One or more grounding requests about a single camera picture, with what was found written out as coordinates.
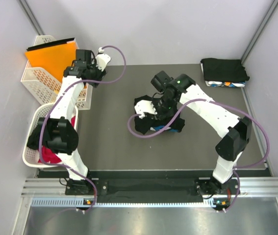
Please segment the black t shirt flower print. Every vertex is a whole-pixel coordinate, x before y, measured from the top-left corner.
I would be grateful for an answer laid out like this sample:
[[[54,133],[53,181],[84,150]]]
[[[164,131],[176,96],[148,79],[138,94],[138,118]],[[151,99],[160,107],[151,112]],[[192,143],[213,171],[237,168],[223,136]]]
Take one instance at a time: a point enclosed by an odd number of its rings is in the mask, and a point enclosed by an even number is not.
[[[135,130],[143,135],[145,135],[148,131],[160,130],[172,119],[174,114],[177,112],[178,110],[177,104],[173,106],[172,110],[174,111],[173,115],[163,120],[156,120],[156,119],[152,119],[151,117],[144,117],[144,118],[135,117],[134,118]],[[166,129],[166,131],[180,133],[184,128],[184,126],[185,126],[185,120],[182,119],[180,115],[178,115],[178,117]]]

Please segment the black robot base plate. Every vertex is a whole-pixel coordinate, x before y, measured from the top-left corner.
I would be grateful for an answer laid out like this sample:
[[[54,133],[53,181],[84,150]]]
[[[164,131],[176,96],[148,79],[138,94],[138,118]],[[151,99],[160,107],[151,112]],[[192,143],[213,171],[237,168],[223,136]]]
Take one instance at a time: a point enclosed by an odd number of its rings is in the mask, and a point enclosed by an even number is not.
[[[88,176],[97,189],[98,203],[193,203],[213,196],[229,198],[239,190],[236,178],[229,180],[224,191],[205,194],[211,174],[190,171],[93,171]],[[68,188],[65,194],[93,196],[82,187]]]

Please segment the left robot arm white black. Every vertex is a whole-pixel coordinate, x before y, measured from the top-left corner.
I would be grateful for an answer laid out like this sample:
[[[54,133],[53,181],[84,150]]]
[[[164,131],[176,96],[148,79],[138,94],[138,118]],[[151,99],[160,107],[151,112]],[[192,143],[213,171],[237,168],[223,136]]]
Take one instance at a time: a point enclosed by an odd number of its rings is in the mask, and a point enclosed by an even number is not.
[[[69,173],[67,187],[77,188],[82,194],[97,194],[97,189],[87,177],[88,167],[78,152],[78,133],[71,124],[71,118],[85,85],[101,83],[110,60],[102,47],[97,53],[77,49],[76,58],[63,72],[62,85],[55,103],[46,117],[38,121],[39,153],[42,153],[43,148],[51,150],[61,160],[58,166],[66,168]]]

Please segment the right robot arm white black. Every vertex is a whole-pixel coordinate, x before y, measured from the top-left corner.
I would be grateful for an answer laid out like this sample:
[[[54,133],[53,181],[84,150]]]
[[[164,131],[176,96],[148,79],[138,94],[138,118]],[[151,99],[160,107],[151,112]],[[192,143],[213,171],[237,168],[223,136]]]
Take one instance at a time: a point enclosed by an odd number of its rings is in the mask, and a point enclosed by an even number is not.
[[[177,103],[185,104],[205,120],[221,138],[215,146],[218,154],[216,166],[202,192],[223,193],[228,189],[233,169],[250,141],[251,120],[248,117],[240,118],[225,108],[213,104],[213,99],[186,74],[172,78],[162,70],[153,77],[151,84],[161,93],[160,98],[152,99],[156,119],[168,118],[173,115],[172,108],[176,107]]]

